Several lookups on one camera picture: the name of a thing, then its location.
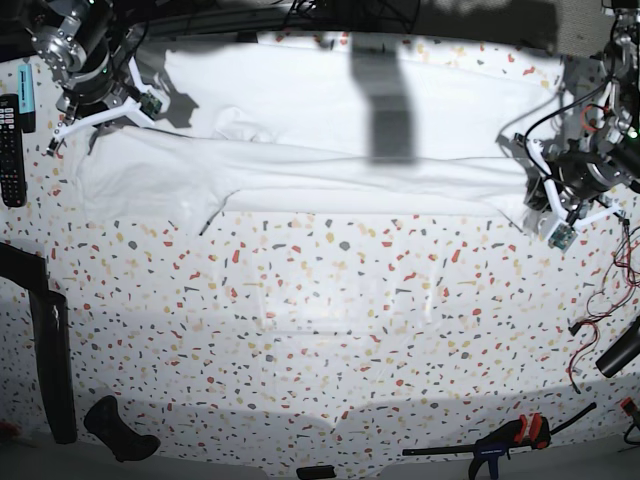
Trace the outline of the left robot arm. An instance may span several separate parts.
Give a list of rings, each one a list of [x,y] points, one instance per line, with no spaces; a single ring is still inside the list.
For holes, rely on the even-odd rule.
[[[561,251],[586,226],[610,215],[625,219],[607,196],[614,187],[639,191],[639,3],[612,1],[604,11],[614,23],[601,55],[602,83],[514,137],[537,170],[526,200],[533,231]],[[533,138],[534,129],[575,108],[581,126],[564,148]]]

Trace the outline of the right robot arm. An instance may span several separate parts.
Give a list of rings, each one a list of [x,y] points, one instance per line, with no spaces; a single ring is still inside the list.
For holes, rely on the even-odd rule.
[[[142,80],[136,62],[149,24],[128,21],[115,1],[27,1],[22,14],[36,54],[61,88],[63,119],[47,153],[89,127],[124,118],[152,127],[168,100]]]

